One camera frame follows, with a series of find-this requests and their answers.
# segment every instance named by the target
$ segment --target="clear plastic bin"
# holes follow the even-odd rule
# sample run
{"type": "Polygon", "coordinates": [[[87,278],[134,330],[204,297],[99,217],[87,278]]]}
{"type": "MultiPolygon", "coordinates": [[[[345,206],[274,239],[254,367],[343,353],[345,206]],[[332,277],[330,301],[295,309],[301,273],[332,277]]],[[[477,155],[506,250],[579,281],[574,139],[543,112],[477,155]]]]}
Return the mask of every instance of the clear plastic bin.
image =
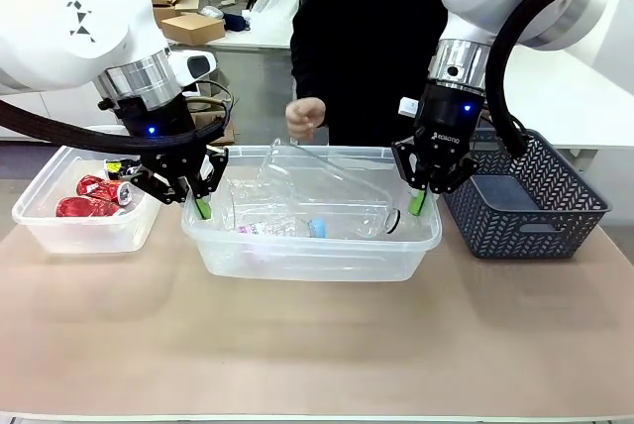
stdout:
{"type": "MultiPolygon", "coordinates": [[[[126,135],[123,126],[94,127],[107,134],[126,135]]],[[[103,168],[105,159],[132,158],[60,148],[42,168],[13,207],[13,219],[26,226],[53,254],[104,254],[137,251],[146,242],[157,218],[160,202],[133,186],[133,202],[126,214],[116,217],[57,218],[61,198],[76,196],[85,174],[103,168]]]]}
{"type": "Polygon", "coordinates": [[[299,7],[299,0],[258,0],[251,10],[251,29],[262,33],[277,31],[290,23],[299,7]]]}
{"type": "MultiPolygon", "coordinates": [[[[390,149],[362,147],[308,147],[313,154],[390,193],[395,205],[407,211],[410,188],[398,175],[390,149]]],[[[269,147],[230,147],[225,178],[256,180],[269,147]]],[[[203,173],[209,171],[203,165],[203,173]]],[[[227,195],[212,195],[213,211],[223,211],[227,195]]],[[[324,205],[319,217],[332,220],[337,206],[324,205]]],[[[425,254],[438,246],[442,227],[435,201],[425,203],[420,217],[403,214],[391,235],[372,240],[287,238],[245,235],[218,230],[214,221],[198,219],[192,198],[182,216],[185,233],[196,241],[207,269],[216,275],[242,278],[339,281],[406,280],[425,254]]]]}

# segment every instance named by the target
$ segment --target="white cabinet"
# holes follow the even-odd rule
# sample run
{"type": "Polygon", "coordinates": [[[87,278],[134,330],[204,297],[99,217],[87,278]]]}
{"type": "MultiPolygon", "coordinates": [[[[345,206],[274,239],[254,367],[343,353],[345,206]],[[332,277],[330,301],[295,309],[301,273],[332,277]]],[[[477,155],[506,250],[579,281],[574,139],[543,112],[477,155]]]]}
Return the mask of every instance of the white cabinet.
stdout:
{"type": "MultiPolygon", "coordinates": [[[[37,114],[42,117],[49,117],[49,111],[45,106],[44,100],[42,96],[38,93],[29,93],[29,94],[15,94],[15,95],[3,95],[0,99],[8,102],[11,105],[15,105],[21,109],[26,110],[27,112],[31,112],[32,114],[37,114]]],[[[9,129],[5,129],[4,127],[0,127],[0,140],[25,140],[21,134],[17,134],[9,129]]]]}
{"type": "MultiPolygon", "coordinates": [[[[15,94],[0,98],[34,114],[78,127],[117,123],[115,114],[101,111],[97,107],[101,96],[92,82],[75,89],[15,94]]],[[[0,127],[0,140],[26,140],[26,137],[0,127]]]]}
{"type": "Polygon", "coordinates": [[[97,107],[101,96],[92,82],[75,89],[42,92],[42,98],[54,120],[78,127],[117,123],[115,114],[97,107]]]}

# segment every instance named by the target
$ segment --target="human hand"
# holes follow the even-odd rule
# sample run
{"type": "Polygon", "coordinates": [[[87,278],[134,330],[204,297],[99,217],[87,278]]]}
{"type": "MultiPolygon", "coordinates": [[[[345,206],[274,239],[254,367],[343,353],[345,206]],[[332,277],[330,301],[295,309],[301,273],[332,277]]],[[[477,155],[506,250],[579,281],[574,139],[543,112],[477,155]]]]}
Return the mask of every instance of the human hand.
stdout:
{"type": "Polygon", "coordinates": [[[326,104],[317,97],[294,100],[286,106],[286,126],[293,139],[312,140],[325,118],[326,104]]]}

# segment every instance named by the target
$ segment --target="robot arm logo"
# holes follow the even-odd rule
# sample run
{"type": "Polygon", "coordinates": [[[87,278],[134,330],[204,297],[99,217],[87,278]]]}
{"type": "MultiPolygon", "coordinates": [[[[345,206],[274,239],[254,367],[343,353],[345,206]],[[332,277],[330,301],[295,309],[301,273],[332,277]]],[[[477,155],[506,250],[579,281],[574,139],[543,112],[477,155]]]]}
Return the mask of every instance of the robot arm logo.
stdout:
{"type": "Polygon", "coordinates": [[[83,22],[85,21],[86,17],[92,13],[92,11],[82,9],[81,3],[78,0],[69,1],[68,3],[66,3],[66,8],[75,10],[77,13],[78,25],[74,30],[70,30],[70,35],[71,36],[88,36],[90,37],[90,43],[96,43],[94,38],[92,38],[92,35],[90,34],[90,32],[86,29],[85,26],[83,26],[83,22]]]}
{"type": "Polygon", "coordinates": [[[432,135],[431,140],[443,140],[445,142],[451,142],[452,144],[456,144],[456,145],[460,144],[460,139],[457,139],[455,137],[450,137],[448,135],[439,134],[438,132],[434,132],[434,135],[432,135]]]}

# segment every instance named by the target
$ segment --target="red soda can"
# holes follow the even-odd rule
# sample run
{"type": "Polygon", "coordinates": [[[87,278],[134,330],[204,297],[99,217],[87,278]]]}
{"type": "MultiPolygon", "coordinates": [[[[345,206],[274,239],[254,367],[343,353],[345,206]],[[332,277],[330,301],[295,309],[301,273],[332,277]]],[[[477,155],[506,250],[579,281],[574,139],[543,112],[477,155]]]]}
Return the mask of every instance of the red soda can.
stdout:
{"type": "Polygon", "coordinates": [[[89,218],[98,216],[119,216],[125,210],[115,203],[97,198],[63,198],[57,204],[58,218],[89,218]]]}
{"type": "Polygon", "coordinates": [[[77,194],[126,206],[132,201],[132,185],[128,181],[103,179],[87,174],[77,183],[77,194]]]}

